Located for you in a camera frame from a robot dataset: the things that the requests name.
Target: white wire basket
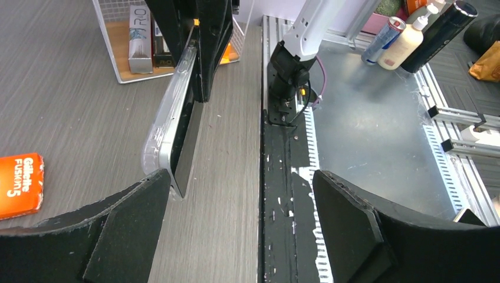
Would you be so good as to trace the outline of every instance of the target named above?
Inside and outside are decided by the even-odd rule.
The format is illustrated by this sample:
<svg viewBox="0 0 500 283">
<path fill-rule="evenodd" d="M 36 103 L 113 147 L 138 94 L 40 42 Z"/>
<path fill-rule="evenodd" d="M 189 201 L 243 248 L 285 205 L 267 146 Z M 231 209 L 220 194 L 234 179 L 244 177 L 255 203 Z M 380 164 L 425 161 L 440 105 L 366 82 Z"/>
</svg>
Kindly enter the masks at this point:
<svg viewBox="0 0 500 283">
<path fill-rule="evenodd" d="M 120 84 L 172 75 L 174 68 L 154 68 L 152 74 L 132 74 L 129 69 L 129 7 L 130 5 L 145 5 L 141 0 L 92 0 L 96 9 L 99 26 L 104 42 L 113 64 L 116 79 Z M 226 49 L 221 64 L 239 61 L 245 43 L 245 29 L 233 18 L 234 28 L 230 44 Z"/>
</svg>

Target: black bottle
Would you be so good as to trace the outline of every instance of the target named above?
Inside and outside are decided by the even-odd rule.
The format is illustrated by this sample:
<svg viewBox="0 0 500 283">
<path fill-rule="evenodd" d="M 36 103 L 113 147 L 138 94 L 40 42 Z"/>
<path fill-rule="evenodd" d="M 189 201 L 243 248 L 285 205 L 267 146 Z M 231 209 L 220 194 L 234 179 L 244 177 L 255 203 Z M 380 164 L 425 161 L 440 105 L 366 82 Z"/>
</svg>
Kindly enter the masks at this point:
<svg viewBox="0 0 500 283">
<path fill-rule="evenodd" d="M 423 42 L 401 64 L 410 73 L 416 73 L 450 43 L 473 19 L 478 16 L 471 4 L 457 0 L 423 34 Z"/>
</svg>

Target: gray wood grain surface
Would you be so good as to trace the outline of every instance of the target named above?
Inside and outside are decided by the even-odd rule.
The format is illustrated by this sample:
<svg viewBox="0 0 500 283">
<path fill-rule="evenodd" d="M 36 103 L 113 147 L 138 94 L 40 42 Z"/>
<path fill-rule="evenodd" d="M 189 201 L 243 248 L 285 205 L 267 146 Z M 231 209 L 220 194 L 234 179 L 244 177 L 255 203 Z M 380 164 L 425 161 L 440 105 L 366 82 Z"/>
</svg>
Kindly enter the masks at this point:
<svg viewBox="0 0 500 283">
<path fill-rule="evenodd" d="M 119 85 L 91 1 L 0 0 L 0 156 L 38 152 L 44 203 L 30 226 L 141 179 L 168 78 Z M 187 198 L 169 202 L 150 282 L 254 282 L 258 253 L 261 30 L 219 68 Z"/>
<path fill-rule="evenodd" d="M 500 0 L 468 0 L 479 13 L 474 21 L 500 14 Z M 478 81 L 469 75 L 468 62 L 479 55 L 463 41 L 464 29 L 430 61 L 432 71 L 449 107 L 493 116 L 500 115 L 500 84 Z M 500 162 L 487 157 L 473 157 L 474 164 L 493 198 L 500 194 Z"/>
</svg>

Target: white lotion bottle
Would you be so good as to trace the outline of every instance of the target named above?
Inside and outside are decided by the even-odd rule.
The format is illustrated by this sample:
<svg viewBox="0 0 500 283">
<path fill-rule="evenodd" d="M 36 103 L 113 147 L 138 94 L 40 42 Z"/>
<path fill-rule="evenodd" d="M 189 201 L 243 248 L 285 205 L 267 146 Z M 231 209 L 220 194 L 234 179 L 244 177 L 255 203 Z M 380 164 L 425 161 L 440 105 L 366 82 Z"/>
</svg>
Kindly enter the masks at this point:
<svg viewBox="0 0 500 283">
<path fill-rule="evenodd" d="M 429 16 L 437 14 L 438 8 L 433 4 L 427 6 L 427 14 L 418 17 L 413 25 L 406 25 L 406 29 L 398 39 L 387 49 L 378 60 L 378 64 L 386 70 L 397 69 L 423 41 L 423 28 L 429 23 Z"/>
<path fill-rule="evenodd" d="M 434 22 L 441 16 L 441 12 L 444 10 L 445 7 L 449 6 L 445 0 L 432 0 L 428 5 L 433 4 L 436 6 L 436 8 L 439 10 L 439 12 L 435 15 L 429 16 L 429 23 L 427 24 L 426 28 L 434 24 Z M 406 24 L 412 24 L 418 19 L 420 16 L 424 16 L 427 13 L 427 7 L 420 7 L 417 11 L 414 11 L 413 14 L 411 14 L 408 19 L 406 20 Z"/>
</svg>

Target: clear plastic case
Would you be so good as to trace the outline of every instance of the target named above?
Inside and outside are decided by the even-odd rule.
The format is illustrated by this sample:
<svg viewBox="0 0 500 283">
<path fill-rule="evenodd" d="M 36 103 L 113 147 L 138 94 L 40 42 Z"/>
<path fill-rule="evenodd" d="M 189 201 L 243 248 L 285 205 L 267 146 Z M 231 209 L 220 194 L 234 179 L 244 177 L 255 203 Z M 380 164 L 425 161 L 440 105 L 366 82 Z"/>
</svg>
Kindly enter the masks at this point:
<svg viewBox="0 0 500 283">
<path fill-rule="evenodd" d="M 195 59 L 195 43 L 189 41 L 184 52 L 182 52 L 179 63 L 160 103 L 142 154 L 142 169 L 145 174 L 154 172 L 159 168 L 165 168 L 169 171 L 172 177 L 170 194 L 176 200 L 179 200 L 181 195 L 172 174 L 170 154 Z"/>
</svg>

